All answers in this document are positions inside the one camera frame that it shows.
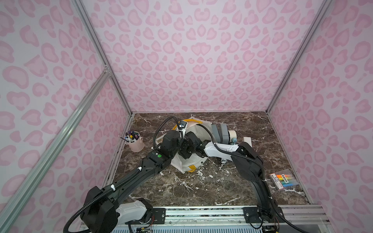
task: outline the marble tabletop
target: marble tabletop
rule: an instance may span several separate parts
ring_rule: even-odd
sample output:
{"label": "marble tabletop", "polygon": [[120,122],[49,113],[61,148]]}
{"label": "marble tabletop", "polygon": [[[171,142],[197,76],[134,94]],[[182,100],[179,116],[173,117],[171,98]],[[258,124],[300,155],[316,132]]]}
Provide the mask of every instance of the marble tabletop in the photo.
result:
{"label": "marble tabletop", "polygon": [[[251,137],[253,148],[264,160],[267,178],[269,174],[290,169],[290,164],[280,145],[267,115],[264,112],[217,112],[217,113],[146,113],[135,114],[131,130],[138,131],[144,138],[145,147],[134,153],[125,146],[121,156],[114,181],[137,167],[152,146],[154,132],[160,123],[168,116],[178,119],[188,119],[194,116],[213,123],[226,123],[228,129],[236,130],[238,142],[244,136]],[[161,132],[175,125],[170,121]],[[273,197],[278,204],[307,204],[302,189],[277,191],[274,184],[268,181]],[[131,202],[137,198],[145,198],[153,206],[196,206],[196,205],[255,205],[257,203],[250,183],[237,172],[233,162],[225,165],[219,158],[208,158],[195,172],[182,174],[173,166],[167,167],[162,173],[146,181],[137,188],[125,201]]]}

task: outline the tape roll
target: tape roll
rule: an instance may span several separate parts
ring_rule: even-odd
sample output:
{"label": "tape roll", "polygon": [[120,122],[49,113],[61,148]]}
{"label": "tape roll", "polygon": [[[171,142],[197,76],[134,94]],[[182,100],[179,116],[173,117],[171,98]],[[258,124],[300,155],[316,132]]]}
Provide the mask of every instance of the tape roll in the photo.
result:
{"label": "tape roll", "polygon": [[235,130],[228,130],[229,133],[229,142],[232,142],[232,138],[237,138],[237,133]]}

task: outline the aluminum rail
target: aluminum rail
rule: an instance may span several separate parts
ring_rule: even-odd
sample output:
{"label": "aluminum rail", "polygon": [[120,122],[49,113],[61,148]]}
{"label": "aluminum rail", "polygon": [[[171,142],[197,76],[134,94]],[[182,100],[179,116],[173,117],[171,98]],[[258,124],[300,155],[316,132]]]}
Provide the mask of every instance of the aluminum rail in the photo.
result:
{"label": "aluminum rail", "polygon": [[18,218],[18,215],[34,194],[41,180],[49,171],[53,162],[64,148],[70,136],[73,134],[75,128],[91,107],[96,96],[100,93],[101,88],[105,85],[109,75],[109,72],[104,70],[104,72],[99,76],[98,80],[76,107],[61,131],[54,138],[51,145],[27,175],[17,192],[12,196],[5,208],[2,210],[0,215],[0,233],[7,233],[12,227],[13,223]]}
{"label": "aluminum rail", "polygon": [[283,89],[285,88],[287,82],[290,80],[291,75],[293,74],[293,71],[294,71],[295,67],[297,66],[297,64],[301,60],[303,54],[306,52],[306,49],[307,49],[308,45],[310,44],[313,36],[315,35],[316,31],[318,30],[318,28],[320,27],[324,18],[326,17],[328,10],[331,9],[331,6],[332,6],[333,2],[334,2],[334,0],[324,0],[322,2],[318,12],[316,13],[315,18],[313,19],[306,35],[304,36],[304,39],[302,40],[302,43],[300,44],[293,60],[291,61],[288,69],[286,70],[279,87],[277,88],[275,94],[273,95],[273,98],[272,98],[271,102],[268,105],[268,108],[266,110],[267,113],[271,112],[273,107],[275,106],[280,94],[282,93]]}
{"label": "aluminum rail", "polygon": [[[287,220],[296,225],[318,225],[324,228],[330,225],[328,217],[321,205],[279,205]],[[168,206],[154,207],[165,208],[164,224],[154,226],[196,227],[196,226],[248,226],[245,222],[243,207],[256,207],[256,205],[226,205],[226,206]]]}
{"label": "aluminum rail", "polygon": [[119,86],[119,82],[118,82],[117,78],[115,77],[115,74],[113,73],[113,69],[111,68],[109,60],[107,59],[107,57],[105,55],[105,52],[104,52],[104,50],[102,48],[102,45],[101,45],[101,43],[98,39],[96,31],[94,30],[94,28],[92,26],[92,23],[90,21],[88,13],[87,13],[87,11],[84,7],[84,4],[82,3],[81,0],[72,0],[72,3],[75,6],[76,11],[77,11],[85,29],[86,29],[86,31],[88,33],[88,36],[90,37],[90,39],[93,43],[93,46],[96,49],[97,55],[99,56],[99,58],[102,62],[102,65],[104,65],[105,68],[107,68],[109,70],[109,73],[111,73],[110,79],[113,81],[115,90],[118,93],[120,100],[122,101],[128,115],[131,116],[132,115],[131,108],[129,107],[128,102],[126,100],[126,97],[124,96],[124,94],[122,92],[122,89]]}

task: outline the pink leopard print wall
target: pink leopard print wall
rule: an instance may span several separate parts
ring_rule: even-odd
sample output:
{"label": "pink leopard print wall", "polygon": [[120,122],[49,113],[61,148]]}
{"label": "pink leopard print wall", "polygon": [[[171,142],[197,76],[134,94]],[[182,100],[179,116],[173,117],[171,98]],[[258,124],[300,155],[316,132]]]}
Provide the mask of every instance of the pink leopard print wall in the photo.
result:
{"label": "pink leopard print wall", "polygon": [[0,211],[102,71],[69,0],[0,2]]}
{"label": "pink leopard print wall", "polygon": [[265,110],[321,0],[86,0],[132,111]]}
{"label": "pink leopard print wall", "polygon": [[[102,187],[127,118],[114,86],[108,81],[11,232],[62,232],[67,220],[82,207],[87,192],[94,186]],[[76,221],[70,231],[76,231],[80,223],[81,220]]]}
{"label": "pink leopard print wall", "polygon": [[270,113],[336,233],[373,228],[373,2],[336,0]]}

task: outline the electrical wire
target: electrical wire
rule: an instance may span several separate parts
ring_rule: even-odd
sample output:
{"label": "electrical wire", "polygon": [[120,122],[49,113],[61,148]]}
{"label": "electrical wire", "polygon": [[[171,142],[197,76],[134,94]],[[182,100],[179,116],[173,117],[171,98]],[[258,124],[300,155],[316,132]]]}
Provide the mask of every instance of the electrical wire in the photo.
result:
{"label": "electrical wire", "polygon": [[179,126],[179,121],[178,119],[175,117],[175,116],[169,116],[167,117],[163,122],[162,124],[158,127],[158,129],[156,130],[156,132],[154,133],[154,136],[153,136],[153,148],[156,147],[156,139],[157,139],[157,135],[159,133],[159,131],[161,130],[161,128],[171,119],[174,119],[176,121],[176,126],[178,127],[179,130],[181,130],[180,126]]}
{"label": "electrical wire", "polygon": [[277,221],[277,224],[278,224],[277,231],[279,231],[280,230],[280,222],[277,219],[277,217],[275,217],[274,221],[275,221],[275,227],[276,227],[276,221]]}
{"label": "electrical wire", "polygon": [[[115,189],[118,189],[120,188],[122,185],[124,185],[125,183],[129,182],[130,180],[132,180],[138,173],[140,173],[141,171],[141,168],[139,167],[135,173],[131,174],[129,177],[127,177],[126,179],[122,180],[121,182],[118,182],[118,183],[114,183],[114,188]],[[64,228],[63,228],[63,233],[89,233],[91,232],[90,229],[87,229],[87,230],[83,230],[83,231],[79,231],[79,232],[70,232],[69,231],[69,227],[70,225],[72,224],[72,222],[85,210],[87,209],[88,207],[90,207],[91,205],[95,204],[96,202],[98,202],[99,200],[101,200],[102,198],[106,197],[107,195],[111,194],[112,192],[114,192],[113,189],[107,189],[107,190],[104,190],[101,194],[99,194],[97,197],[93,198],[91,201],[89,201],[87,204],[85,204],[81,209],[79,209],[68,221],[67,223],[65,224]]]}
{"label": "electrical wire", "polygon": [[128,229],[129,229],[129,232],[130,232],[130,233],[134,233],[134,232],[132,231],[131,224],[128,224]]}
{"label": "electrical wire", "polygon": [[154,215],[152,215],[151,218],[152,218],[151,223],[147,227],[143,227],[143,229],[149,228],[151,225],[153,225],[153,222],[154,222],[154,219],[155,219]]}
{"label": "electrical wire", "polygon": [[[210,132],[210,131],[205,127],[205,126],[200,125],[200,124],[197,124],[197,125],[199,125],[200,127],[204,128],[204,129],[208,132],[208,134],[210,135],[210,137],[211,137],[211,139],[212,139],[212,141],[213,141],[213,143],[214,143],[214,146],[216,147],[216,149],[217,149],[218,151],[220,151],[220,152],[222,152],[222,153],[224,153],[224,154],[229,154],[229,155],[233,155],[233,156],[241,157],[241,158],[244,158],[244,159],[246,159],[246,160],[249,160],[249,161],[255,163],[256,165],[258,165],[258,166],[260,167],[262,180],[266,180],[263,165],[261,165],[260,163],[258,163],[257,161],[255,161],[254,159],[251,159],[251,158],[249,158],[249,157],[245,157],[245,156],[243,156],[243,155],[240,155],[240,154],[237,154],[237,153],[234,153],[234,152],[224,151],[224,150],[220,149],[220,148],[217,146],[216,142],[214,142],[214,138],[213,138],[211,132]],[[299,227],[293,225],[291,222],[289,222],[288,220],[286,220],[285,217],[284,217],[283,215],[280,214],[280,212],[278,212],[278,210],[276,209],[275,204],[274,204],[274,202],[273,202],[273,198],[272,198],[272,195],[271,195],[271,191],[269,190],[267,184],[263,182],[263,186],[264,186],[264,189],[266,190],[266,192],[267,192],[267,194],[268,194],[269,202],[270,202],[272,208],[274,209],[275,213],[276,213],[276,214],[277,214],[277,215],[278,215],[278,216],[279,216],[279,217],[280,217],[280,218],[281,218],[281,219],[282,219],[282,220],[283,220],[287,225],[291,226],[292,228],[296,229],[297,231],[302,232],[302,233],[309,233],[309,232],[307,232],[307,231],[305,231],[305,230],[302,230],[302,229],[300,229]]]}
{"label": "electrical wire", "polygon": [[254,226],[251,224],[251,222],[250,222],[250,218],[251,218],[252,216],[256,216],[256,215],[255,215],[255,214],[252,214],[252,215],[250,215],[250,216],[248,217],[248,219],[249,219],[249,224],[250,224],[250,226],[251,226],[252,228],[254,228],[255,230],[259,230],[259,229],[261,228],[261,226],[263,226],[263,222],[264,222],[264,220],[261,219],[261,223],[260,223],[260,226],[259,226],[259,227],[254,227]]}

